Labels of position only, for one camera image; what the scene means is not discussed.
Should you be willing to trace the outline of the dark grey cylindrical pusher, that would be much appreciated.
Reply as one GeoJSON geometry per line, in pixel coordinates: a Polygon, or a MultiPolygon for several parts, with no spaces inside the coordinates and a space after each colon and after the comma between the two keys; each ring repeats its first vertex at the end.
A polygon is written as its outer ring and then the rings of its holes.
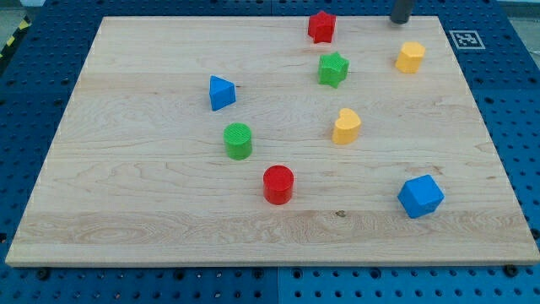
{"type": "Polygon", "coordinates": [[[416,0],[396,0],[391,10],[390,21],[393,24],[406,24],[415,4],[416,0]]]}

